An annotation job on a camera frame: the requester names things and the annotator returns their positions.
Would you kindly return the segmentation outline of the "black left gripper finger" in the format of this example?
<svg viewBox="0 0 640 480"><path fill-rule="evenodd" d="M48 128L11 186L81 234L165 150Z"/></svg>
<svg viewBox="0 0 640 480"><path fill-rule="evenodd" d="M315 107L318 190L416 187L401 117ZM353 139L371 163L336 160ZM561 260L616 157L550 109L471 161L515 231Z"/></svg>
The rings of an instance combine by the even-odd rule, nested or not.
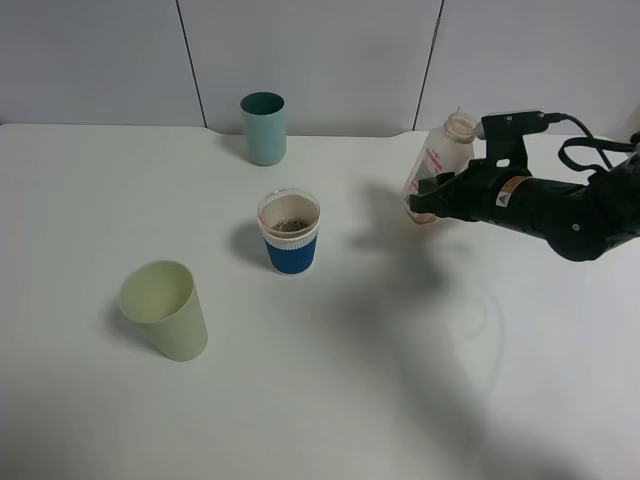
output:
<svg viewBox="0 0 640 480"><path fill-rule="evenodd" d="M447 172L420 180L418 193L409 196L409 209L439 218L467 219L462 193L466 180L466 172Z"/></svg>

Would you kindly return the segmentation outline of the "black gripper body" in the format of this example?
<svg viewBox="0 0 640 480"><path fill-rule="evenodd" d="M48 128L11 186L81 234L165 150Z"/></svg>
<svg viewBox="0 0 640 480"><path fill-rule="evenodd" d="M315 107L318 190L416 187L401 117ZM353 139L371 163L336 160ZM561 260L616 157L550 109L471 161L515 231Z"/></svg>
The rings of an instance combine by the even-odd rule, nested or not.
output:
<svg viewBox="0 0 640 480"><path fill-rule="evenodd" d="M468 167L453 178L452 217L463 221L478 221L488 218L496 207L496 198L502 186L514 177L530 177L527 167L499 166L497 161L473 160Z"/></svg>

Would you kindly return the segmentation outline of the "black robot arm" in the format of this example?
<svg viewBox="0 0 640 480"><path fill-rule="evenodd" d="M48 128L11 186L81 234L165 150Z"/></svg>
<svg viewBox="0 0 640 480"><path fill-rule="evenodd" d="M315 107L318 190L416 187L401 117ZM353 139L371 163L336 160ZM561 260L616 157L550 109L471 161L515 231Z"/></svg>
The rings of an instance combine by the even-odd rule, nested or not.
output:
<svg viewBox="0 0 640 480"><path fill-rule="evenodd" d="M545 240L561 257L592 261L639 235L639 142L575 137L565 148L628 154L610 170L588 166L585 185L534 177L522 136L486 140L486 156L459 174L420 182L409 208L465 222L484 222Z"/></svg>

